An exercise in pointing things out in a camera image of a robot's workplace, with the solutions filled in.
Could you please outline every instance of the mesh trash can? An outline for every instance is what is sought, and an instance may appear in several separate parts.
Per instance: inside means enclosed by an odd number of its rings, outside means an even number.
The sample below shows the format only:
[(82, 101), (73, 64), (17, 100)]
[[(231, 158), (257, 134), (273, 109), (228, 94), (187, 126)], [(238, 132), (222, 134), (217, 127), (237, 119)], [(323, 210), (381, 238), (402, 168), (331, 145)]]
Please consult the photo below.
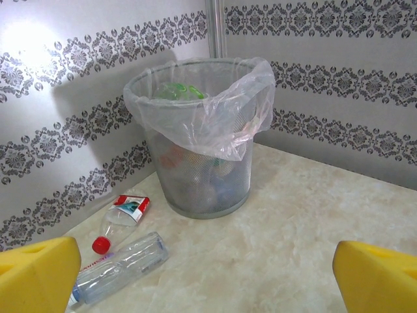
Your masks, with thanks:
[[(203, 100), (152, 99), (163, 82), (196, 86)], [(190, 218), (216, 218), (248, 198), (253, 135), (272, 120), (275, 79), (263, 59), (168, 63), (124, 88), (127, 108), (145, 130), (168, 204)]]

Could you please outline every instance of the bottle label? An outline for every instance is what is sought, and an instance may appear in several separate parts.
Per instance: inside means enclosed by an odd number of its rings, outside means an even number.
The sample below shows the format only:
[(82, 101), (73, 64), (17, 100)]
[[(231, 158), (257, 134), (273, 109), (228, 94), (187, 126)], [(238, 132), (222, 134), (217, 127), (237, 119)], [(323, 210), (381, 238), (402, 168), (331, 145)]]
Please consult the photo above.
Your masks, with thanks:
[(106, 259), (108, 259), (108, 258), (111, 258), (111, 257), (112, 257), (112, 256), (114, 256), (114, 255), (115, 255), (114, 253), (109, 253), (109, 254), (106, 254), (104, 257), (102, 257), (102, 258), (98, 259), (97, 261), (92, 262), (92, 264), (87, 265), (86, 267), (82, 268), (79, 272), (80, 272), (80, 273), (82, 273), (82, 272), (84, 272), (85, 270), (89, 269), (90, 267), (92, 267), (92, 266), (94, 266), (94, 265), (96, 265), (96, 264), (98, 264), (98, 263), (100, 263), (100, 262), (103, 262), (104, 260), (106, 260)]
[(150, 200), (148, 197), (127, 196), (122, 194), (117, 198), (115, 203), (110, 207), (112, 209), (118, 209), (130, 215), (136, 222), (139, 222), (143, 213), (146, 211)]

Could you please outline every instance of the yellow foam block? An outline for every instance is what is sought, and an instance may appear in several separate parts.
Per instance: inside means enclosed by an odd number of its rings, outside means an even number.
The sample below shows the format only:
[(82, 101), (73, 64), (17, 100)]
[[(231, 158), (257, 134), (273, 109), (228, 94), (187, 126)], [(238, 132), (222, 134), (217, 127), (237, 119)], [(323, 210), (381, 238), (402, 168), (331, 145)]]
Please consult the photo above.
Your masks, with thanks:
[(417, 257), (342, 241), (333, 272), (350, 313), (417, 312)]
[(0, 252), (0, 312), (64, 312), (80, 266), (72, 237)]

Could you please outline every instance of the wallpaper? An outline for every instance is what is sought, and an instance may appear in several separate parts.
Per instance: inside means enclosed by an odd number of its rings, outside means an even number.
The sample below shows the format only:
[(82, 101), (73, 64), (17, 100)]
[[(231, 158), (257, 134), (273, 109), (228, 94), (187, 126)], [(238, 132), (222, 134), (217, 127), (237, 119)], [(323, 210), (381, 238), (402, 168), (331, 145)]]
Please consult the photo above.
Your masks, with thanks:
[(0, 251), (62, 235), (154, 171), (122, 89), (208, 57), (204, 1), (0, 0)]
[(263, 143), (417, 189), (417, 1), (225, 1), (227, 56), (276, 77)]

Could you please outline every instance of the plastic bag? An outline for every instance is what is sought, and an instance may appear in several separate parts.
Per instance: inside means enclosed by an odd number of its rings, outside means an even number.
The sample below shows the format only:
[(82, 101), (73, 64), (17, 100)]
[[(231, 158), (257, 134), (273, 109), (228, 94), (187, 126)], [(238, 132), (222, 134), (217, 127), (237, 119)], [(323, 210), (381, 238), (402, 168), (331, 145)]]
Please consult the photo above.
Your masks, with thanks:
[[(193, 85), (201, 100), (152, 99), (161, 83)], [(202, 155), (240, 161), (246, 142), (272, 122), (275, 77), (268, 61), (192, 59), (148, 68), (124, 88), (124, 101), (145, 131)]]

